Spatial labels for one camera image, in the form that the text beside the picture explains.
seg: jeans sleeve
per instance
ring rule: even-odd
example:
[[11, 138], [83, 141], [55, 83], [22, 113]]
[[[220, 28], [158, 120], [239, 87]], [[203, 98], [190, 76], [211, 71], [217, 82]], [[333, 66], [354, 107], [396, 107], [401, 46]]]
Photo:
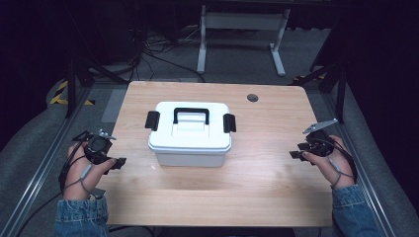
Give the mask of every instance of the jeans sleeve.
[[55, 218], [55, 236], [109, 236], [108, 207], [97, 200], [60, 200]]
[[344, 236], [380, 236], [358, 185], [333, 191], [333, 217]]

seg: wooden table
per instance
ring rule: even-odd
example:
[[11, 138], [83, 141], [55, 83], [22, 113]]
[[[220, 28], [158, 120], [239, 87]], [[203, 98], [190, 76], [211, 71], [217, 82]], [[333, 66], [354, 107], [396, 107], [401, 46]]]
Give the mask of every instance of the wooden table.
[[[256, 103], [247, 96], [259, 97]], [[161, 101], [219, 102], [237, 132], [220, 168], [163, 167], [148, 148], [148, 111]], [[302, 88], [132, 82], [109, 155], [126, 164], [104, 176], [109, 224], [153, 226], [330, 226], [332, 196], [317, 167], [292, 159], [316, 122]]]

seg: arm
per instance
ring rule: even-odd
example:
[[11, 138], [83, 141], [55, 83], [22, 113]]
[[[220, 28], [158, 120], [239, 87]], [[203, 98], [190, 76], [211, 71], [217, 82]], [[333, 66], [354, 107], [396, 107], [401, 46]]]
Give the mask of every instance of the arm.
[[[330, 137], [347, 151], [341, 138]], [[328, 157], [319, 157], [308, 152], [304, 152], [303, 156], [317, 165], [326, 180], [332, 184], [335, 231], [342, 232], [344, 236], [379, 236], [373, 213], [360, 187], [355, 185], [351, 166], [343, 154], [334, 149]]]
[[[90, 200], [89, 197], [102, 175], [115, 164], [115, 160], [93, 165], [84, 157], [85, 145], [75, 152], [71, 161], [74, 163], [67, 174], [63, 200], [57, 205], [55, 236], [108, 236], [106, 199], [101, 197]], [[73, 145], [68, 149], [68, 155], [75, 147]]]

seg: hand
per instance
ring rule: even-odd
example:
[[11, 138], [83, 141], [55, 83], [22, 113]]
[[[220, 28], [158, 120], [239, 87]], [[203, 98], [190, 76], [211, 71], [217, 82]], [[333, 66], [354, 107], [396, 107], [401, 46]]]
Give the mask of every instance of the hand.
[[[348, 151], [340, 137], [331, 135], [330, 138], [332, 138], [335, 141], [335, 143], [338, 143], [338, 146], [340, 145], [345, 151]], [[320, 169], [320, 172], [323, 174], [324, 178], [326, 178], [326, 180], [328, 180], [332, 185], [339, 180], [334, 186], [334, 189], [345, 188], [348, 186], [353, 186], [355, 184], [354, 179], [348, 177], [353, 176], [351, 166], [349, 165], [348, 161], [343, 156], [343, 154], [336, 148], [329, 155], [329, 158], [339, 167], [343, 174], [348, 176], [340, 175], [335, 170], [335, 168], [333, 168], [333, 165], [327, 157], [316, 156], [309, 152], [303, 152], [302, 156], [314, 165], [316, 165]]]
[[[63, 199], [78, 200], [78, 199], [89, 198], [88, 192], [91, 192], [96, 187], [96, 185], [101, 180], [102, 175], [106, 171], [111, 169], [116, 162], [115, 159], [110, 159], [100, 165], [92, 164], [92, 168], [90, 169], [89, 173], [86, 175], [84, 180], [78, 181], [80, 179], [81, 174], [86, 169], [86, 167], [88, 167], [91, 164], [91, 162], [86, 157], [84, 157], [85, 156], [84, 147], [86, 145], [87, 145], [87, 142], [82, 143], [82, 145], [77, 149], [77, 151], [74, 154], [74, 157], [70, 161], [70, 163], [74, 161], [75, 162], [71, 165], [70, 170], [68, 171], [68, 174], [67, 174], [67, 180], [65, 181], [65, 186], [66, 187], [68, 186], [68, 188], [65, 189], [64, 191], [64, 194], [62, 197]], [[70, 154], [75, 148], [76, 148], [75, 144], [72, 145], [70, 148], [68, 148], [68, 156], [70, 156]], [[86, 192], [83, 189], [81, 182], [83, 182], [83, 186], [88, 192]]]

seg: round hole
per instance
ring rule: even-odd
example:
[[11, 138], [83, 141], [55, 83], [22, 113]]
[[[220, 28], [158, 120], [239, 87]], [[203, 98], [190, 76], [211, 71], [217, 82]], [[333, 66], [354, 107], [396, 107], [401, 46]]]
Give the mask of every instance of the round hole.
[[247, 95], [247, 100], [249, 102], [257, 102], [259, 100], [259, 97], [256, 96], [255, 94], [249, 94]]

